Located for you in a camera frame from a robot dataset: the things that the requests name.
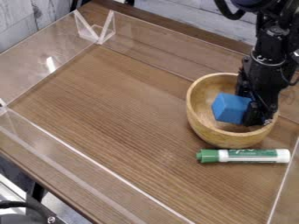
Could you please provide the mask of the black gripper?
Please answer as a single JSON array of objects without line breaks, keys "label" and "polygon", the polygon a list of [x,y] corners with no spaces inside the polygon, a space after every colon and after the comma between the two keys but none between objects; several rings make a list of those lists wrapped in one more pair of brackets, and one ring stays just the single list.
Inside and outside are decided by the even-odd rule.
[{"label": "black gripper", "polygon": [[268,125],[273,121],[280,91],[297,83],[292,81],[297,65],[299,61],[291,55],[273,59],[250,52],[242,58],[234,91],[237,96],[250,99],[241,118],[242,125]]}]

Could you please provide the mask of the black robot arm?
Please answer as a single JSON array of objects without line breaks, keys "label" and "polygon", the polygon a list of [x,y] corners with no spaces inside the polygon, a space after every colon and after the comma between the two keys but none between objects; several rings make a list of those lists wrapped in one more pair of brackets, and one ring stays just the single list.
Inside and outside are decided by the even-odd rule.
[{"label": "black robot arm", "polygon": [[281,90],[299,83],[299,0],[213,2],[229,20],[256,15],[256,43],[241,60],[234,93],[250,100],[241,124],[262,125],[277,112]]}]

